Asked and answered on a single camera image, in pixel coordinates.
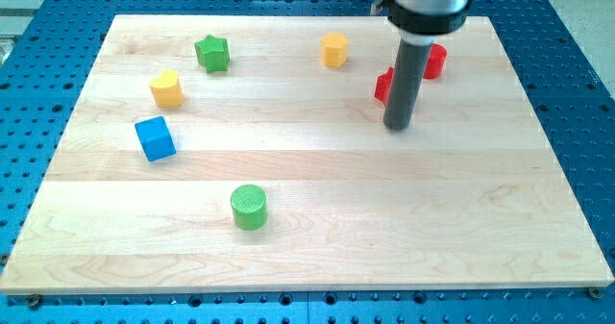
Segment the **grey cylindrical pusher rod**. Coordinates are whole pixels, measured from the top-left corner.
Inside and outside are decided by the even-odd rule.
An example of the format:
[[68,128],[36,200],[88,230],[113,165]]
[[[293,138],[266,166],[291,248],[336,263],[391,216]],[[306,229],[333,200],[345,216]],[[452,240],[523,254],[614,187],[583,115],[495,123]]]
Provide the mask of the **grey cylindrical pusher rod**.
[[383,124],[392,131],[409,125],[429,59],[431,44],[415,45],[400,41]]

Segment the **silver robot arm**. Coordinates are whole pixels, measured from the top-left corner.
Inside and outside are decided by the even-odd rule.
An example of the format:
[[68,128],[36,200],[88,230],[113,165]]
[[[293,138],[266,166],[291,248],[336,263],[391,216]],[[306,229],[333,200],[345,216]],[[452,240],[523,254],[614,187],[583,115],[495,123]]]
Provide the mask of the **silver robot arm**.
[[458,30],[472,0],[375,0],[370,14],[387,12],[397,27],[400,45],[394,66],[383,124],[392,131],[409,125],[436,39]]

